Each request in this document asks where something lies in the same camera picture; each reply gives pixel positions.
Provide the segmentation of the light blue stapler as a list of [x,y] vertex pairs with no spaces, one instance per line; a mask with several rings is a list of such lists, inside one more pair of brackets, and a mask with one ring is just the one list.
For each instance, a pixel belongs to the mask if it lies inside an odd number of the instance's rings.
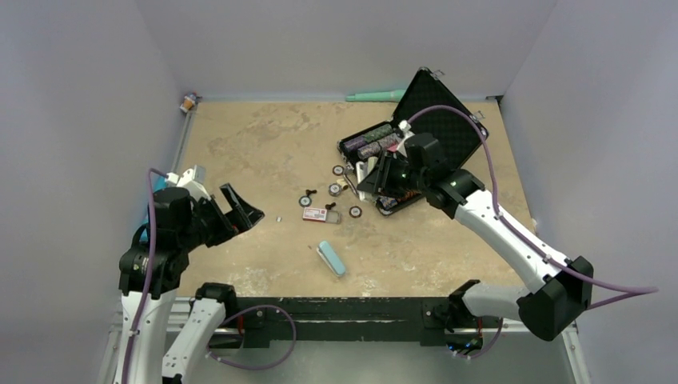
[[317,253],[334,275],[343,277],[346,274],[345,264],[327,241],[318,244]]

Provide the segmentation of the beige green stapler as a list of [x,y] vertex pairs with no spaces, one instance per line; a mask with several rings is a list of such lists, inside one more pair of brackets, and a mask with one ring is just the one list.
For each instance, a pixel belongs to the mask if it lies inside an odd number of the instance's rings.
[[364,180],[367,179],[369,174],[373,171],[377,164],[378,158],[375,156],[371,156],[367,158],[366,160],[359,161],[356,163],[356,172],[357,172],[357,180],[358,183],[363,182]]

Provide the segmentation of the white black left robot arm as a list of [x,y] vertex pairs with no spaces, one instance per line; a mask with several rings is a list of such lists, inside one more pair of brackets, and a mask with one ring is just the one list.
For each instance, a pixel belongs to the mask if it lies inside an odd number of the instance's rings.
[[231,209],[223,212],[210,194],[191,194],[185,186],[167,186],[151,194],[149,219],[135,232],[118,268],[124,333],[117,383],[182,382],[187,371],[162,374],[166,328],[189,265],[200,246],[219,246],[254,228],[265,216],[226,183],[221,192]]

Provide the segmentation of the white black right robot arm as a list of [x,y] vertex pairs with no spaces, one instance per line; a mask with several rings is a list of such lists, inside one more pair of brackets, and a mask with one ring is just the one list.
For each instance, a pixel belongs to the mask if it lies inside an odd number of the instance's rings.
[[389,198],[422,195],[481,238],[519,276],[522,286],[471,280],[450,294],[449,315],[456,324],[467,326],[481,316],[511,319],[552,341],[590,307],[592,264],[582,256],[565,256],[522,226],[477,177],[450,165],[431,134],[407,139],[404,154],[381,155],[357,189]]

